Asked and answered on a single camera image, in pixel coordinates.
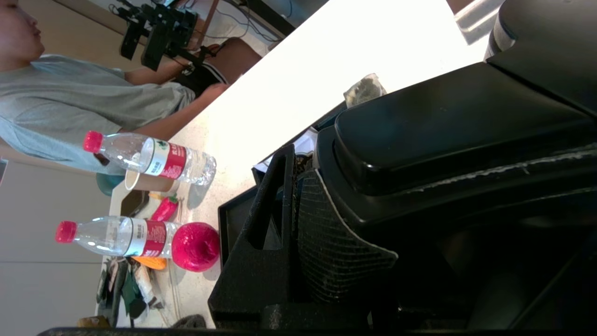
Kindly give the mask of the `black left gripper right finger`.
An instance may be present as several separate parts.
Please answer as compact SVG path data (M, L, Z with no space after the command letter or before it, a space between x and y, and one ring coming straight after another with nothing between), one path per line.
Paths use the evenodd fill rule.
M472 304L436 245L408 243L396 264L400 327L465 327Z

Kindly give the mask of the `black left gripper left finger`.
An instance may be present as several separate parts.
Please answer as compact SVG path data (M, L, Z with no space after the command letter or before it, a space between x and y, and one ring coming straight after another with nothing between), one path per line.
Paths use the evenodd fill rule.
M279 149L222 266L208 306L218 328L367 328L397 253L360 238L316 169Z

